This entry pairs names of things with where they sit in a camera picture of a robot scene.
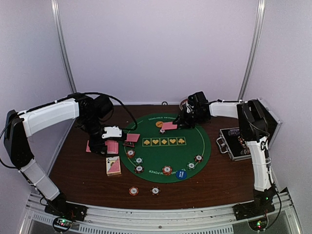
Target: poker table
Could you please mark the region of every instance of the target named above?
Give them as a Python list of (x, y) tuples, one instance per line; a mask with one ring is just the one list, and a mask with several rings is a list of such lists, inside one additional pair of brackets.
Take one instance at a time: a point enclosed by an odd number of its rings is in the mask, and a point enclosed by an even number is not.
[[(151, 182), (175, 183), (193, 177), (205, 167), (211, 143), (201, 126), (159, 132), (163, 122), (173, 121), (175, 117), (176, 114), (157, 113), (137, 119), (137, 129), (128, 131), (140, 134), (135, 147), (119, 144), (120, 159), (130, 172)], [(129, 150), (134, 150), (133, 157), (127, 156)], [(172, 169), (169, 175), (164, 167)]]
[[(144, 172), (141, 174), (134, 172), (135, 167), (126, 158), (125, 149), (121, 143), (119, 156), (122, 160), (120, 163), (122, 174), (107, 176), (106, 158), (86, 152), (89, 136), (74, 124), (50, 174), (50, 178), (66, 194), (68, 201), (123, 209), (186, 209), (240, 203), (253, 199), (254, 171), (251, 160), (233, 162), (227, 154), (221, 154), (217, 144), (214, 143), (219, 137), (220, 129), (238, 126), (237, 119), (213, 117), (210, 123), (203, 123), (201, 127), (196, 126), (196, 129), (170, 130), (161, 135), (159, 128), (156, 127), (159, 119), (148, 120), (153, 117), (147, 116), (163, 117), (163, 122), (172, 121), (172, 118), (179, 113), (178, 105), (135, 105), (127, 106), (127, 108), (139, 123), (138, 129), (130, 132), (140, 133), (140, 138), (133, 148), (136, 153), (133, 160), (141, 156), (141, 152), (151, 155), (142, 156)], [(114, 117), (106, 124), (126, 128), (133, 126), (131, 122), (132, 119), (123, 107), (115, 106)], [(200, 154), (203, 147), (198, 131), (206, 139), (204, 142), (207, 154), (203, 155), (204, 160), (197, 164), (195, 171), (190, 172), (186, 164), (194, 161), (194, 155)], [(186, 145), (143, 146), (143, 138), (154, 137), (185, 137)], [(155, 166), (150, 164), (150, 169), (149, 159), (155, 160)], [(154, 177), (145, 177), (151, 174), (149, 170), (161, 172), (165, 165), (171, 166), (173, 172), (185, 169), (187, 177), (177, 180), (175, 174), (166, 177), (160, 176), (160, 173)], [(138, 195), (129, 194), (131, 187), (139, 189)], [(159, 187), (160, 194), (152, 195), (152, 187)]]

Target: poker chip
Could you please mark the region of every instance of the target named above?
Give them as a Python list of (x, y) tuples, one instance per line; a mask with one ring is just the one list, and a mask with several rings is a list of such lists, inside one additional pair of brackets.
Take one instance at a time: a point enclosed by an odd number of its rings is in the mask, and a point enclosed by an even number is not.
[(179, 170), (179, 171), (177, 171), (176, 172), (176, 177), (178, 178), (178, 179), (186, 179), (186, 177), (187, 177), (187, 173), (186, 173), (186, 171), (184, 171), (184, 170)]
[(127, 157), (128, 158), (133, 158), (136, 155), (134, 150), (128, 150), (127, 151)]
[(164, 175), (166, 175), (166, 176), (171, 175), (171, 172), (172, 172), (171, 166), (164, 166), (164, 167), (162, 168), (162, 172), (163, 172)]
[(139, 174), (144, 172), (144, 167), (143, 166), (136, 166), (135, 167), (135, 173)]
[(137, 195), (137, 194), (138, 194), (138, 188), (137, 188), (137, 187), (131, 187), (131, 188), (129, 189), (129, 194), (130, 194), (131, 196)]
[(143, 163), (143, 159), (142, 159), (141, 157), (137, 157), (137, 158), (136, 158), (136, 163), (137, 163), (137, 164)]
[(159, 187), (152, 187), (151, 193), (152, 193), (153, 195), (159, 195), (159, 193), (160, 193), (160, 188), (159, 188)]
[(190, 170), (193, 170), (193, 169), (195, 169), (195, 164), (192, 163), (192, 162), (189, 162), (189, 163), (187, 164), (187, 168), (190, 169)]
[(161, 128), (163, 123), (164, 123), (163, 121), (157, 121), (156, 122), (156, 127)]
[(195, 162), (202, 162), (203, 161), (203, 156), (202, 155), (196, 155), (194, 157), (194, 161)]

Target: white robotic arm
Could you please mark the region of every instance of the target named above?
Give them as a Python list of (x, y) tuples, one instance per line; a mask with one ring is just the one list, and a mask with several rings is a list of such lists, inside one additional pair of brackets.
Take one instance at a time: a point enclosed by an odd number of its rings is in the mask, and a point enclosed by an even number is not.
[[(254, 203), (252, 210), (263, 212), (271, 209), (275, 195), (271, 177), (271, 160), (268, 153), (268, 125), (258, 100), (208, 102), (203, 92), (188, 97), (186, 104), (174, 120), (179, 128), (195, 127), (195, 124), (206, 122), (213, 117), (232, 117), (239, 122), (240, 136), (247, 142), (251, 151), (254, 170)], [(240, 207), (238, 216), (245, 217)]]
[(27, 138), (56, 123), (77, 118), (81, 129), (90, 136), (89, 148), (91, 152), (106, 155), (106, 140), (126, 139), (126, 135), (118, 127), (103, 126), (100, 123), (100, 119), (113, 108), (113, 104), (109, 100), (110, 97), (100, 95), (93, 99), (77, 93), (28, 111), (17, 113), (12, 110), (7, 114), (4, 145), (13, 165), (47, 200), (46, 212), (61, 215), (68, 219), (74, 213), (78, 214), (76, 220), (82, 221), (84, 215), (81, 214), (85, 214), (86, 207), (66, 202), (66, 196), (36, 162)]
[[(246, 102), (214, 102), (209, 105), (211, 116), (238, 118), (237, 105)], [(271, 160), (266, 158), (268, 150), (268, 136), (259, 140), (246, 141), (252, 156), (254, 171), (254, 189), (264, 192), (271, 187), (273, 178), (269, 178), (271, 172)]]

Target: green poker mat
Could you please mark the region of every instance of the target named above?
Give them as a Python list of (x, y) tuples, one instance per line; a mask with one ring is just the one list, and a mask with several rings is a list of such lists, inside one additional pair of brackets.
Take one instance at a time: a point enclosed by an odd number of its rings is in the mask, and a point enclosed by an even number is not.
[[(207, 164), (211, 143), (205, 130), (196, 126), (194, 129), (167, 130), (164, 134), (159, 132), (156, 126), (158, 121), (170, 122), (176, 118), (175, 114), (157, 113), (143, 116), (137, 119), (138, 127), (135, 131), (127, 133), (140, 134), (135, 147), (128, 147), (119, 144), (119, 156), (122, 163), (136, 176), (151, 182), (175, 183), (191, 178), (199, 173)], [(135, 151), (133, 158), (128, 158), (126, 152), (130, 149)], [(201, 162), (195, 162), (194, 157), (202, 155)], [(143, 162), (136, 163), (140, 157)], [(188, 163), (194, 163), (194, 169), (188, 169)], [(141, 165), (144, 168), (142, 173), (135, 173), (135, 167)], [(162, 168), (170, 166), (171, 175), (164, 175)], [(183, 180), (176, 177), (179, 170), (184, 170), (187, 177)]]

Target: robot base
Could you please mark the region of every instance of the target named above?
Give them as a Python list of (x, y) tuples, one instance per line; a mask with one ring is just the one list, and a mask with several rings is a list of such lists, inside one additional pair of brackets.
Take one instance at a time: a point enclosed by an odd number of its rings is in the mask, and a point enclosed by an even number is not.
[[(65, 218), (69, 220), (76, 220), (76, 221), (84, 221), (84, 218), (87, 214), (87, 207), (77, 204), (72, 204), (66, 202), (66, 210), (73, 211), (73, 214), (70, 212), (69, 214), (65, 214)], [(44, 212), (52, 215), (59, 216), (59, 213), (56, 212), (51, 206), (47, 205), (44, 209)]]
[(268, 203), (261, 208), (257, 208), (255, 202), (248, 202), (244, 204), (237, 204), (233, 206), (234, 214), (236, 220), (242, 220), (246, 218), (253, 218), (257, 216), (265, 215), (265, 212), (270, 213), (275, 211), (275, 207), (273, 204)]

